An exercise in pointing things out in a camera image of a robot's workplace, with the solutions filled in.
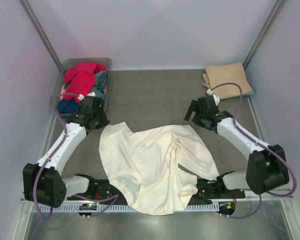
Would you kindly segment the clear plastic bin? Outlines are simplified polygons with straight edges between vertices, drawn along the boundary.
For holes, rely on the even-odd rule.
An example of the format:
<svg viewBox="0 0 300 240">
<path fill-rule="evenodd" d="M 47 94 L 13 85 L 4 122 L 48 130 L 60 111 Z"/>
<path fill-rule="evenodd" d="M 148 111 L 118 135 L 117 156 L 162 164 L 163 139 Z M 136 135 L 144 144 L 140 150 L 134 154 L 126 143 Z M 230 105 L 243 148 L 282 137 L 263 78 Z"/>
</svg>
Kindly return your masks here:
<svg viewBox="0 0 300 240">
<path fill-rule="evenodd" d="M 107 109 L 110 98 L 112 60 L 108 57 L 69 58 L 62 63 L 58 76 L 57 99 L 53 106 L 62 117 L 80 109 L 78 95 L 99 97 Z"/>
</svg>

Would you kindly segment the white t shirt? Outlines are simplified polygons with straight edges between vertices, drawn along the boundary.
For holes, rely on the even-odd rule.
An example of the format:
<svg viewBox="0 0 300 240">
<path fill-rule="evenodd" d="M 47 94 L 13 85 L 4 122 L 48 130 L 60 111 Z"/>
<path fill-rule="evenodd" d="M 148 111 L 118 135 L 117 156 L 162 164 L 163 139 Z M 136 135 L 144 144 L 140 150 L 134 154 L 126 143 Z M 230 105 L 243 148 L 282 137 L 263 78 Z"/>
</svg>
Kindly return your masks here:
<svg viewBox="0 0 300 240">
<path fill-rule="evenodd" d="M 189 125 L 139 132 L 125 122 L 108 125 L 98 151 L 109 183 L 129 207 L 147 215 L 183 211 L 198 192 L 198 178 L 214 181 L 219 175 L 210 151 Z"/>
</svg>

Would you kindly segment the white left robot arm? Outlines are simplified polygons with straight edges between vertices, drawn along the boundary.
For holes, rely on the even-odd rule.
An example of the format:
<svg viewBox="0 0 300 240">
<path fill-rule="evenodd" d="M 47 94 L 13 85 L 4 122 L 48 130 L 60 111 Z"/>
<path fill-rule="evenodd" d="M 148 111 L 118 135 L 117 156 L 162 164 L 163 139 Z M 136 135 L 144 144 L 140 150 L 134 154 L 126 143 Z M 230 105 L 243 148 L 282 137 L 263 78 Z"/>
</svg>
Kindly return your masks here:
<svg viewBox="0 0 300 240">
<path fill-rule="evenodd" d="M 47 153 L 35 164 L 28 163 L 22 171 L 24 198 L 36 206 L 58 208 L 67 198 L 89 196 L 94 192 L 93 177 L 76 174 L 62 178 L 62 172 L 88 133 L 109 124 L 104 101 L 97 96 L 84 97 L 79 112 L 70 115 L 62 124 L 63 132 Z"/>
</svg>

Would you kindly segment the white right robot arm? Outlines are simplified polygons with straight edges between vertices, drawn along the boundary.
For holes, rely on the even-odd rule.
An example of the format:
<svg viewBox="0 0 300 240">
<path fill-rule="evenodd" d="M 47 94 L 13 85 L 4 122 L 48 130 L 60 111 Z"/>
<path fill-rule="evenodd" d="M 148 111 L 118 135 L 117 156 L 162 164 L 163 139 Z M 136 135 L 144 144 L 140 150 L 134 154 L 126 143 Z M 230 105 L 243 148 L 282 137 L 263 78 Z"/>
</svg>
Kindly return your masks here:
<svg viewBox="0 0 300 240">
<path fill-rule="evenodd" d="M 246 171 L 230 171 L 216 178 L 216 184 L 222 190 L 248 189 L 261 195 L 289 183 L 283 148 L 261 141 L 228 111 L 220 111 L 215 96 L 205 95 L 192 100 L 184 120 L 222 136 L 246 158 Z"/>
</svg>

